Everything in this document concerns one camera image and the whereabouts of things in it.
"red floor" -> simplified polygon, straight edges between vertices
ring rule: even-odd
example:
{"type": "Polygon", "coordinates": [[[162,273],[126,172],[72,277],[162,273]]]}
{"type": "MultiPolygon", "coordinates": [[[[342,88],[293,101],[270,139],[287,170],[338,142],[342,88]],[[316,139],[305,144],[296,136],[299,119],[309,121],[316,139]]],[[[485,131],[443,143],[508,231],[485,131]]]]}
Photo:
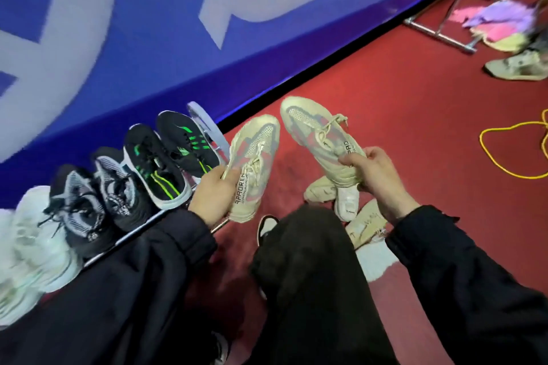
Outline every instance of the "red floor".
{"type": "MultiPolygon", "coordinates": [[[[438,21],[450,0],[422,19],[438,21]]],[[[463,6],[478,0],[464,0],[463,6]]],[[[457,25],[448,32],[469,37],[457,25]]],[[[478,45],[467,56],[400,26],[305,83],[291,95],[311,98],[332,113],[348,116],[362,146],[378,145],[393,158],[408,190],[461,216],[459,226],[521,283],[548,293],[548,178],[527,181],[496,168],[478,143],[488,127],[537,120],[548,108],[548,81],[507,82],[481,71],[505,55],[478,45]]],[[[281,100],[261,113],[279,118],[281,100]]],[[[237,129],[228,134],[231,140],[237,129]]],[[[500,162],[518,173],[548,171],[539,141],[540,126],[494,133],[486,141],[500,162]]],[[[302,203],[309,183],[321,176],[305,148],[282,126],[265,213],[284,216],[302,203]]],[[[256,249],[256,223],[228,224],[217,235],[220,251],[192,293],[200,296],[223,331],[234,339],[231,365],[242,363],[261,330],[265,307],[247,267],[256,249]]],[[[401,264],[371,284],[380,316],[402,365],[452,363],[417,300],[401,264]]]]}

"yellow rope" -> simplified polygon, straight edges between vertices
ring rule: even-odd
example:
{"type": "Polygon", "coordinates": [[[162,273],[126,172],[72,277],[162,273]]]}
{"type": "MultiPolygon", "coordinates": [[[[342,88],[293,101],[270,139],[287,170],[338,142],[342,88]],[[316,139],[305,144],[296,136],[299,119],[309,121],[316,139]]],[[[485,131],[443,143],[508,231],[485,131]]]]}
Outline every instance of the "yellow rope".
{"type": "Polygon", "coordinates": [[[485,144],[483,144],[483,135],[487,132],[503,132],[503,131],[506,131],[506,130],[513,130],[516,127],[525,126],[527,124],[539,124],[539,125],[544,126],[547,129],[546,134],[544,135],[543,141],[540,143],[540,148],[542,149],[545,158],[548,160],[548,152],[546,152],[546,140],[548,139],[548,122],[546,121],[546,113],[547,112],[548,112],[548,109],[543,110],[542,121],[525,121],[523,123],[515,124],[511,127],[486,128],[483,132],[481,132],[479,134],[479,143],[481,144],[481,147],[483,148],[483,151],[487,154],[487,156],[489,156],[490,160],[493,163],[495,163],[495,165],[497,165],[498,168],[504,170],[504,172],[506,172],[509,175],[515,176],[515,177],[520,178],[520,179],[542,179],[542,178],[548,177],[548,172],[543,173],[542,175],[538,175],[538,176],[523,176],[523,175],[518,175],[517,173],[513,173],[513,172],[509,171],[506,168],[503,168],[500,164],[497,163],[497,161],[494,159],[494,157],[489,153],[489,150],[487,150],[487,147],[485,147],[485,144]]]}

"black pants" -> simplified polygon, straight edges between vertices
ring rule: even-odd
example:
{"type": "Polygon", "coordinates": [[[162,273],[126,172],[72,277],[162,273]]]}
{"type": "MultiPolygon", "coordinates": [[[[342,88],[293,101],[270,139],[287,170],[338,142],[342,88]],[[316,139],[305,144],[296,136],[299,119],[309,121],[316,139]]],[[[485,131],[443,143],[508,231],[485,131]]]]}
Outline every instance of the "black pants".
{"type": "Polygon", "coordinates": [[[333,211],[304,205],[283,218],[250,271],[269,315],[247,365],[398,363],[333,211]]]}

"person's left hand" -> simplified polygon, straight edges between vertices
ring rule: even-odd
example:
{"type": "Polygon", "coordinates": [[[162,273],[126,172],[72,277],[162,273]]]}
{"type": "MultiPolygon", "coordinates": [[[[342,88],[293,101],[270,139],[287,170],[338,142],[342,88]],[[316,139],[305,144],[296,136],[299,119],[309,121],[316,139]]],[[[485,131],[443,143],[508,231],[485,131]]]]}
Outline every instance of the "person's left hand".
{"type": "Polygon", "coordinates": [[[240,171],[232,169],[221,179],[224,171],[225,166],[220,165],[203,175],[188,206],[188,210],[202,218],[209,229],[229,211],[236,194],[240,171]]]}

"purple cloth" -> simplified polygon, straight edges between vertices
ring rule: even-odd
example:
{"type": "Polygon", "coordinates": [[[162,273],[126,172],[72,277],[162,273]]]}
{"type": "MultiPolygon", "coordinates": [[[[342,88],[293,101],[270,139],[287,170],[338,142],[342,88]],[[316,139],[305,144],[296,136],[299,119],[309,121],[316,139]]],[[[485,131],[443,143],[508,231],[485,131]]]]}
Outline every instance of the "purple cloth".
{"type": "Polygon", "coordinates": [[[511,0],[495,2],[476,13],[462,26],[471,28],[484,23],[506,23],[515,27],[516,32],[526,33],[534,26],[534,9],[511,0]]]}

